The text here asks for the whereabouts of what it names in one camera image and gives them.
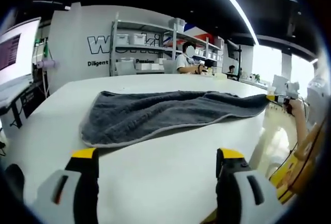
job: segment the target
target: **ceiling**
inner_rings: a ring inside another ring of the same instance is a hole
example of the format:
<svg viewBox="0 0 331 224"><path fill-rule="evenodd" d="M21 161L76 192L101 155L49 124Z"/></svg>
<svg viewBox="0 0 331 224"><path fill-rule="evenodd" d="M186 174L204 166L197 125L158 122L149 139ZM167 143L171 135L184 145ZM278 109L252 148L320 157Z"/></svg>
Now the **ceiling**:
<svg viewBox="0 0 331 224"><path fill-rule="evenodd" d="M21 22L37 16L44 20L52 18L54 9L52 4L32 3L35 0L16 0L19 5L17 21ZM228 0L40 0L55 1L70 5L72 2L81 2L84 5L122 5L132 6L173 17L179 17L188 23L218 35L225 39L244 44L253 44L251 38L237 37L235 34L248 34L247 27L239 14ZM312 53L316 53L314 31L307 15L299 5L289 0L237 0L251 22L257 35L265 35L298 44ZM294 32L289 31L292 23ZM278 49L287 49L284 44L260 40L260 44L267 44ZM312 60L313 57L301 54L298 49L293 53Z"/></svg>

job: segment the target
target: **window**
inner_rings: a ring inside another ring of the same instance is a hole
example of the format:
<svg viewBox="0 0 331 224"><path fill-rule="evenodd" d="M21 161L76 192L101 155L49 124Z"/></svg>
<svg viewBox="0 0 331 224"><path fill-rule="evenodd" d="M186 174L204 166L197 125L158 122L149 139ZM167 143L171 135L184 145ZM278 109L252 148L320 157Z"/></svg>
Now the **window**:
<svg viewBox="0 0 331 224"><path fill-rule="evenodd" d="M272 83L274 75L281 75L281 51L265 46L254 46L252 73L260 80Z"/></svg>
<svg viewBox="0 0 331 224"><path fill-rule="evenodd" d="M308 83L314 78L314 66L303 58L292 55L291 82L299 82L299 94L307 97Z"/></svg>

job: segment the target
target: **white shirt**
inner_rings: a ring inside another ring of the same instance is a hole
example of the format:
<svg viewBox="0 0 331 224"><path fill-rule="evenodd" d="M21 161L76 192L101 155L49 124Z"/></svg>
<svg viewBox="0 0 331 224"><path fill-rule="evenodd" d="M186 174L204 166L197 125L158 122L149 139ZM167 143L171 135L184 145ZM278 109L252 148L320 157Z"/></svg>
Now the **white shirt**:
<svg viewBox="0 0 331 224"><path fill-rule="evenodd" d="M184 54L179 55L175 61L174 74L180 74L177 69L194 65L194 60Z"/></svg>

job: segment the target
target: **ceiling light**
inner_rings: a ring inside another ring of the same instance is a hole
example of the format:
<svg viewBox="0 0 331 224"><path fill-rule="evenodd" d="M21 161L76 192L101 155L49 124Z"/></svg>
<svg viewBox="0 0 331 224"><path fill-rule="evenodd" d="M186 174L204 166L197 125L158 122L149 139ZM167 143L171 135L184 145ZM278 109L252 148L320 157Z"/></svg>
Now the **ceiling light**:
<svg viewBox="0 0 331 224"><path fill-rule="evenodd" d="M315 58L313 61L311 61L310 63L311 64L315 64L319 59L318 58Z"/></svg>
<svg viewBox="0 0 331 224"><path fill-rule="evenodd" d="M229 1L236 8L236 10L238 11L238 13L240 14L240 16L242 17L242 19L244 20L244 22L245 22L245 24L246 24L246 26L247 26L247 28L248 28L248 30L249 30L252 38L253 38L255 44L259 44L258 38L257 38L257 36L256 36L256 34L255 34L254 30L253 30L253 27L250 24L247 16L245 15L245 13L244 13L243 9L241 8L241 6L239 5L239 3L236 0L229 0Z"/></svg>

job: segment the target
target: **gray towel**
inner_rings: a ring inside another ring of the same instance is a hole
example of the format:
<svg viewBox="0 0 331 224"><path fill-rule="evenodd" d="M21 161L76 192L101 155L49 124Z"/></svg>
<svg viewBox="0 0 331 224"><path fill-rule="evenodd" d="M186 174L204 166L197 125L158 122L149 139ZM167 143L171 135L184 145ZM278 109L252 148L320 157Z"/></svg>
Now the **gray towel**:
<svg viewBox="0 0 331 224"><path fill-rule="evenodd" d="M266 95L239 98L219 92L115 94L103 91L80 127L84 143L121 147L165 130L206 126L233 116L253 117L268 105Z"/></svg>

